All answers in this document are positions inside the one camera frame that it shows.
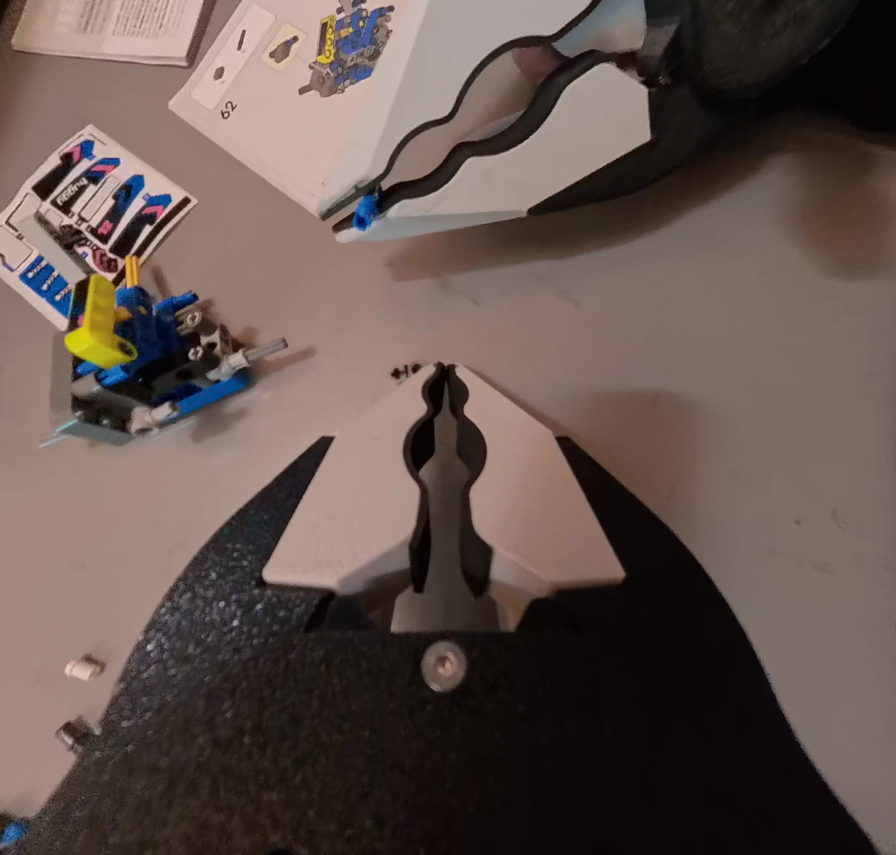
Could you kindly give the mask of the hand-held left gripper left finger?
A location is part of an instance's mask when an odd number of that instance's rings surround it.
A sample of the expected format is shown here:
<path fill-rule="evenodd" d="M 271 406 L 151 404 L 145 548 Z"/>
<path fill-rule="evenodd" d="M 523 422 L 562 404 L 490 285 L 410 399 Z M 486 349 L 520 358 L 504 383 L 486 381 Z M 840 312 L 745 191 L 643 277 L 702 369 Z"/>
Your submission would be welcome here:
<path fill-rule="evenodd" d="M 422 592 L 432 535 L 421 472 L 434 456 L 446 367 L 426 365 L 330 441 L 263 568 L 269 587 L 322 593 L 324 622 L 389 632 Z"/>

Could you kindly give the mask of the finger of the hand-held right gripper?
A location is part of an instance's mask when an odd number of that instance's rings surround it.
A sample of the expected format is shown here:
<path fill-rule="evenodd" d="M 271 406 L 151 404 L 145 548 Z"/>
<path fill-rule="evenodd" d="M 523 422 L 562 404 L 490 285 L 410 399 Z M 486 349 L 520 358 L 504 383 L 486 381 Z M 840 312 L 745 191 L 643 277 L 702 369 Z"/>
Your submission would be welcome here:
<path fill-rule="evenodd" d="M 427 175 L 452 145 L 508 120 L 535 84 L 501 47 L 567 30 L 594 0 L 409 0 L 385 87 L 331 173 L 318 216 Z"/>
<path fill-rule="evenodd" d="M 454 145 L 417 179 L 383 190 L 367 231 L 352 217 L 342 244 L 383 242 L 519 219 L 538 204 L 651 140 L 649 89 L 599 53 L 554 71 L 501 131 Z"/>

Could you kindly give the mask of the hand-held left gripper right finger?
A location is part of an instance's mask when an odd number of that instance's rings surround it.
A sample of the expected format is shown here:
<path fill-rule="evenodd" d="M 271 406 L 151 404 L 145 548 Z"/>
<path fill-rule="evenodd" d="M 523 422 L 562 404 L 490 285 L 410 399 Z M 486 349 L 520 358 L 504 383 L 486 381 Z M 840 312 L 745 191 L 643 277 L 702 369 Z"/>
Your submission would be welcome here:
<path fill-rule="evenodd" d="M 478 374 L 448 368 L 456 450 L 467 469 L 462 575 L 512 632 L 537 600 L 621 584 L 625 571 L 553 431 Z"/>

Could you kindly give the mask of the blue grey lego axle assembly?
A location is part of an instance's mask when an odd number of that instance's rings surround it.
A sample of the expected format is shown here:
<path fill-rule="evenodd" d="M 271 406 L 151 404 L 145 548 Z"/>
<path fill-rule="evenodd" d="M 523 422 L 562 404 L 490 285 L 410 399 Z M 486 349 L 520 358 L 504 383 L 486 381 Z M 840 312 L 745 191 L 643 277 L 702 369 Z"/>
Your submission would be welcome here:
<path fill-rule="evenodd" d="M 247 389 L 253 367 L 288 348 L 284 338 L 242 343 L 193 290 L 154 297 L 135 256 L 127 257 L 125 271 L 122 285 L 112 281 L 121 319 L 117 333 L 135 345 L 137 360 L 100 369 L 72 357 L 63 345 L 68 318 L 53 340 L 53 429 L 40 447 L 75 438 L 123 446 L 156 434 Z"/>

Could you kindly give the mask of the yellow lego liftarm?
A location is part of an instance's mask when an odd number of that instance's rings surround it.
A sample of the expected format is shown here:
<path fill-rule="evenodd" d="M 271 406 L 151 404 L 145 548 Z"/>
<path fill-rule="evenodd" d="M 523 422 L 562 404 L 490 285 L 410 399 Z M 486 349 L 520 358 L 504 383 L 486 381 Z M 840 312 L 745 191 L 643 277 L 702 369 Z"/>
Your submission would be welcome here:
<path fill-rule="evenodd" d="M 119 308 L 116 287 L 101 275 L 80 280 L 73 290 L 68 329 L 63 345 L 72 357 L 100 369 L 137 360 L 135 345 L 117 333 Z"/>

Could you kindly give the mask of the open lego instruction booklet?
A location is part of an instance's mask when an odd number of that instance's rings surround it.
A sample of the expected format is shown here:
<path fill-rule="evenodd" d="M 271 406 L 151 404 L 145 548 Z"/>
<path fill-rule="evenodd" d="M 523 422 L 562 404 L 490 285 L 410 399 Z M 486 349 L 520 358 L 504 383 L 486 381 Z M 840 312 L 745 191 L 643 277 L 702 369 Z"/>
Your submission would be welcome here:
<path fill-rule="evenodd" d="M 409 0 L 241 0 L 169 108 L 308 211 L 392 69 Z"/>

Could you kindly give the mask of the black lego pin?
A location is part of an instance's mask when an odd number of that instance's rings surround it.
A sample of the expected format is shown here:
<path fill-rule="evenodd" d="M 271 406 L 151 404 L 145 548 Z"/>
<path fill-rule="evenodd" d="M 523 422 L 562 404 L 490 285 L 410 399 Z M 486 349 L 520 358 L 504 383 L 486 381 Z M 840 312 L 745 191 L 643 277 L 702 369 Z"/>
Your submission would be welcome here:
<path fill-rule="evenodd" d="M 96 745 L 99 729 L 88 722 L 83 715 L 78 715 L 57 728 L 54 738 L 68 753 L 79 757 Z"/>

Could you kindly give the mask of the lego sticker sheet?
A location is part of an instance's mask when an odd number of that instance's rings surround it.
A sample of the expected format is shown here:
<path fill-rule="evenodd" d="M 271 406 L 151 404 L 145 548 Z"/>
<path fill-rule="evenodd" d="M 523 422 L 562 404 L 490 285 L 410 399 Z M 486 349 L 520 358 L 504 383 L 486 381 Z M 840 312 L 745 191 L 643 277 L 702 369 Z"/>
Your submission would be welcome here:
<path fill-rule="evenodd" d="M 1 277 L 58 331 L 76 284 L 120 286 L 128 256 L 145 262 L 196 199 L 94 125 L 69 137 L 1 211 Z"/>

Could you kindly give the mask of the person's right hand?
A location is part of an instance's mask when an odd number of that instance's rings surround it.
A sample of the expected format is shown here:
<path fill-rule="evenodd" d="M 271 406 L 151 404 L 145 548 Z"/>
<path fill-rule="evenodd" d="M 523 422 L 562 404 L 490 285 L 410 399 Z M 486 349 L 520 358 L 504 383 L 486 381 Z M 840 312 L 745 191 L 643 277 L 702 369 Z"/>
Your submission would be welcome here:
<path fill-rule="evenodd" d="M 533 84 L 539 84 L 566 63 L 566 56 L 549 43 L 514 48 L 511 57 L 521 74 Z"/>

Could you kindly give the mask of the white printed leaflet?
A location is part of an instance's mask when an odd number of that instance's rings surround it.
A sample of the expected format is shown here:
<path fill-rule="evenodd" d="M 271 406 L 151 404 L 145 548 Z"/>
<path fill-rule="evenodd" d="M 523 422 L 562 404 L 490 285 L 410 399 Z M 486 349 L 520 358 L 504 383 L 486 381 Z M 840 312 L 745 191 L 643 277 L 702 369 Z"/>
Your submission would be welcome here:
<path fill-rule="evenodd" d="M 216 0 L 25 0 L 17 52 L 188 67 Z"/>

